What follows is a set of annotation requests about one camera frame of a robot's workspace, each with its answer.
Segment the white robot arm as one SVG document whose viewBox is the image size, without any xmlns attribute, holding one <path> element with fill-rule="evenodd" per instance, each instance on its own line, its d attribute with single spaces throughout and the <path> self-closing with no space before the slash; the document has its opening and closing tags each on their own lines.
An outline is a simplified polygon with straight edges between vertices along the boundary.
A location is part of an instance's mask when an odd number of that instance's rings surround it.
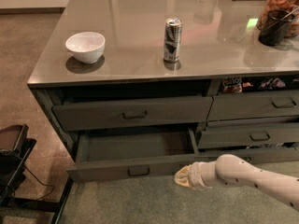
<svg viewBox="0 0 299 224">
<path fill-rule="evenodd" d="M 176 172 L 177 184 L 190 189 L 247 186 L 299 210 L 299 178 L 260 169 L 235 155 L 225 154 L 215 161 L 197 161 Z"/>
</svg>

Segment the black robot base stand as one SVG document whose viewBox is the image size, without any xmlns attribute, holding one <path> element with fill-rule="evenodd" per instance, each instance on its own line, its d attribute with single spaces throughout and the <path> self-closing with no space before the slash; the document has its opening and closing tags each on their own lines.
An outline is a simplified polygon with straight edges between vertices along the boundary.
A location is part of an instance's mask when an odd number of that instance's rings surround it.
<svg viewBox="0 0 299 224">
<path fill-rule="evenodd" d="M 0 130 L 0 206 L 13 209 L 53 213 L 50 224 L 59 224 L 73 180 L 68 178 L 59 202 L 46 202 L 43 197 L 17 198 L 15 192 L 26 176 L 27 170 L 41 185 L 44 185 L 26 166 L 36 140 L 27 137 L 28 126 L 12 125 Z"/>
</svg>

